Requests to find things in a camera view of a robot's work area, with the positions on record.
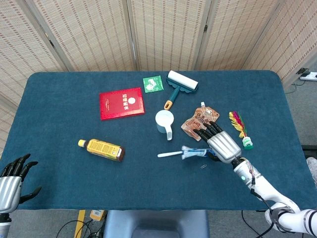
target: yellow bottle cap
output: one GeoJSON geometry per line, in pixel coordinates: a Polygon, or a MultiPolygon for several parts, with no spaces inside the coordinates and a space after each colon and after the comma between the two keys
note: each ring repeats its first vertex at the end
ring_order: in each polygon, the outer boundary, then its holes
{"type": "Polygon", "coordinates": [[[84,147],[84,144],[85,144],[85,140],[79,140],[78,141],[78,145],[80,146],[80,147],[84,147]]]}

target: power strip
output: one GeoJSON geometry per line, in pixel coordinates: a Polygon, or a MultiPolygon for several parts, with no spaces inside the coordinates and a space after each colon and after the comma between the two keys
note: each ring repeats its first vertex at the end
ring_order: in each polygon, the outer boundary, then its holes
{"type": "Polygon", "coordinates": [[[317,72],[311,72],[310,74],[306,75],[305,77],[299,77],[301,80],[310,80],[310,81],[317,81],[317,72]]]}

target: robot finger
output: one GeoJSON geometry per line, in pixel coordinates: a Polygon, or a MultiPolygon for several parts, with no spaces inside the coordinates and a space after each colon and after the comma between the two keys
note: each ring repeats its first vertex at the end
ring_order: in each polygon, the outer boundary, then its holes
{"type": "Polygon", "coordinates": [[[204,141],[208,141],[210,137],[208,137],[208,135],[206,135],[204,132],[201,132],[197,129],[193,130],[197,135],[199,135],[204,141]]]}
{"type": "Polygon", "coordinates": [[[222,129],[220,128],[220,126],[218,126],[216,123],[214,123],[213,121],[209,121],[210,125],[212,125],[218,132],[222,132],[222,129]]]}
{"type": "Polygon", "coordinates": [[[41,191],[42,187],[37,187],[33,192],[31,192],[30,194],[24,195],[22,197],[20,197],[20,201],[19,204],[22,204],[23,202],[26,202],[30,199],[32,199],[33,197],[35,197],[36,195],[39,194],[39,192],[41,191]]]}
{"type": "Polygon", "coordinates": [[[22,182],[24,181],[25,176],[28,174],[30,168],[32,166],[37,165],[37,164],[38,164],[38,162],[29,162],[29,163],[26,164],[26,166],[23,167],[23,169],[22,169],[22,171],[21,171],[21,173],[19,175],[20,177],[22,177],[22,182]]]}
{"type": "Polygon", "coordinates": [[[13,171],[13,176],[18,176],[23,168],[24,162],[30,157],[31,154],[26,154],[25,156],[21,157],[13,171]]]}
{"type": "Polygon", "coordinates": [[[204,123],[204,126],[208,128],[212,135],[216,135],[218,133],[218,131],[216,131],[216,129],[213,126],[207,123],[204,123]]]}
{"type": "Polygon", "coordinates": [[[10,167],[9,167],[7,173],[6,173],[6,176],[11,176],[11,175],[13,175],[13,171],[14,171],[14,169],[15,169],[15,166],[16,166],[16,164],[18,163],[18,161],[19,161],[20,159],[21,159],[21,157],[20,157],[20,158],[17,158],[15,161],[13,161],[13,162],[11,163],[11,165],[10,165],[10,167]]]}
{"type": "Polygon", "coordinates": [[[206,136],[208,136],[209,138],[211,138],[213,135],[211,133],[209,133],[207,130],[204,130],[204,129],[199,129],[199,131],[201,133],[204,133],[206,136]]]}
{"type": "Polygon", "coordinates": [[[2,171],[2,173],[1,173],[1,175],[0,175],[0,178],[3,177],[3,176],[6,176],[7,171],[8,171],[8,169],[9,169],[10,165],[11,165],[11,163],[9,163],[9,164],[3,169],[3,171],[2,171]]]}

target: green packet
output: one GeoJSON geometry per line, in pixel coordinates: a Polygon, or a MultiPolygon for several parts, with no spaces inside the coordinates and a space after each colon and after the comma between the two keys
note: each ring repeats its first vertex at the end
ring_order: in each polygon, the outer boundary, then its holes
{"type": "Polygon", "coordinates": [[[143,84],[146,93],[152,93],[164,89],[160,76],[143,78],[143,84]]]}

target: teal handle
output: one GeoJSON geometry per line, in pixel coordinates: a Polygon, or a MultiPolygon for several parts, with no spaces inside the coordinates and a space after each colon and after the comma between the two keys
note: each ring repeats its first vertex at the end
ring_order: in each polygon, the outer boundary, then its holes
{"type": "Polygon", "coordinates": [[[169,100],[174,102],[180,90],[180,86],[174,89],[173,93],[170,95],[169,100]]]}

